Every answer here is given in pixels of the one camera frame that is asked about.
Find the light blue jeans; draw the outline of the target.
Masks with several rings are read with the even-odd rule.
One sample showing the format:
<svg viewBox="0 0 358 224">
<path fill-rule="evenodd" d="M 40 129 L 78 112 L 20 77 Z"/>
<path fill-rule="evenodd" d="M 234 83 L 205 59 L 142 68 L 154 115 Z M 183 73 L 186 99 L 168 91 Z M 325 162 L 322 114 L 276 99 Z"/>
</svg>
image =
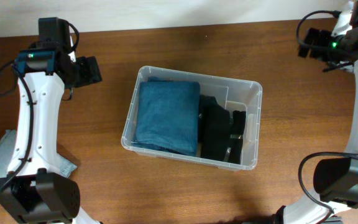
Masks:
<svg viewBox="0 0 358 224">
<path fill-rule="evenodd" d="M 16 143 L 16 130 L 7 129 L 5 135 L 0 139 L 0 178 L 7 174 L 7 167 L 12 159 L 13 148 Z M 69 177 L 77 169 L 77 165 L 58 155 L 60 159 L 60 175 Z"/>
</svg>

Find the black garment small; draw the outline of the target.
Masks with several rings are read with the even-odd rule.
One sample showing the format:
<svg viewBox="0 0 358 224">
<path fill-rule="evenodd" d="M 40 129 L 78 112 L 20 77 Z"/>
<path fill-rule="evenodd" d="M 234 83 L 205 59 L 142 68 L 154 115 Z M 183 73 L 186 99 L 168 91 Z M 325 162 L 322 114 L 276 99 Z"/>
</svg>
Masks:
<svg viewBox="0 0 358 224">
<path fill-rule="evenodd" d="M 203 115 L 207 107 L 214 105 L 218 106 L 218 102 L 214 96 L 200 95 L 199 106 L 198 106 L 198 142 L 203 142 Z"/>
</svg>

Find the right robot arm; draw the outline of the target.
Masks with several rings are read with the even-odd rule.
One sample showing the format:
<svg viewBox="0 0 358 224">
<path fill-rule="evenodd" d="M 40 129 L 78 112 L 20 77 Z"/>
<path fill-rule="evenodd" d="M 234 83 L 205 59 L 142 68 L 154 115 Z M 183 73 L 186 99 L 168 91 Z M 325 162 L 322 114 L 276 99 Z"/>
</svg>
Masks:
<svg viewBox="0 0 358 224">
<path fill-rule="evenodd" d="M 329 11 L 332 31 L 310 28 L 298 39 L 300 57 L 326 62 L 326 72 L 346 70 L 355 76 L 356 96 L 351 134 L 344 152 L 316 152 L 298 167 L 304 196 L 282 206 L 267 223 L 341 223 L 340 212 L 358 208 L 358 1 L 349 9 Z"/>
</svg>

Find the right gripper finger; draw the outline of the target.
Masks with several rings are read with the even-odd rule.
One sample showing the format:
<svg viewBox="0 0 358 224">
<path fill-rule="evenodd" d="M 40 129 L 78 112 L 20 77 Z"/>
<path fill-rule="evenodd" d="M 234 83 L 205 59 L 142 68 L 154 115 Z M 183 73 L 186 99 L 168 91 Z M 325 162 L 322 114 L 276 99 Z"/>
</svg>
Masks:
<svg viewBox="0 0 358 224">
<path fill-rule="evenodd" d="M 305 47 L 305 45 L 313 45 L 318 37 L 318 30 L 314 28 L 310 28 L 307 31 L 305 38 L 303 39 L 303 44 L 300 44 L 300 48 L 298 51 L 298 56 L 306 58 L 309 54 L 310 48 Z"/>
<path fill-rule="evenodd" d="M 328 30 L 319 30 L 319 29 L 310 29 L 311 36 L 311 45 L 315 47 L 328 47 L 330 43 L 330 31 Z M 328 53 L 323 50 L 311 50 L 310 57 L 317 60 L 327 60 Z"/>
</svg>

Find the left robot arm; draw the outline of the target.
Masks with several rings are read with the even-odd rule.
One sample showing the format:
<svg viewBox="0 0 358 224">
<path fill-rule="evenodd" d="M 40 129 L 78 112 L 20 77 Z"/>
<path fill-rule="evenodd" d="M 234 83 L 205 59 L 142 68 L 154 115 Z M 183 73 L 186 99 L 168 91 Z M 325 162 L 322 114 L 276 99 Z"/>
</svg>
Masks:
<svg viewBox="0 0 358 224">
<path fill-rule="evenodd" d="M 0 205 L 17 223 L 93 223 L 78 184 L 61 175 L 58 112 L 63 94 L 102 80 L 94 57 L 76 57 L 80 35 L 64 19 L 39 19 L 39 39 L 10 61 L 20 93 L 16 143 L 0 178 Z"/>
</svg>

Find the dark blue jeans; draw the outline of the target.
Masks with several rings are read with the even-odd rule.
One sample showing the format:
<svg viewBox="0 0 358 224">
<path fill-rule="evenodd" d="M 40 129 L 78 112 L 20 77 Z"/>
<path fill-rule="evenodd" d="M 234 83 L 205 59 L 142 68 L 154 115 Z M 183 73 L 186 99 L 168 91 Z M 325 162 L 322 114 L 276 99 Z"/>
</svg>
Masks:
<svg viewBox="0 0 358 224">
<path fill-rule="evenodd" d="M 139 147 L 195 156 L 199 101 L 197 82 L 142 82 L 132 142 Z"/>
</svg>

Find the black garment large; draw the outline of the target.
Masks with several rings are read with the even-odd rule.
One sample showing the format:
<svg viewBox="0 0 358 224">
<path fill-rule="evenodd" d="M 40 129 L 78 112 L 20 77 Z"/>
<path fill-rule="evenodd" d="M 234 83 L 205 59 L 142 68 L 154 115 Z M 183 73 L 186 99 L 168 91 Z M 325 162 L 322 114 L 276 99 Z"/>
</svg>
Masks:
<svg viewBox="0 0 358 224">
<path fill-rule="evenodd" d="M 232 164 L 241 163 L 246 112 L 230 112 L 220 105 L 207 107 L 203 115 L 200 157 Z"/>
</svg>

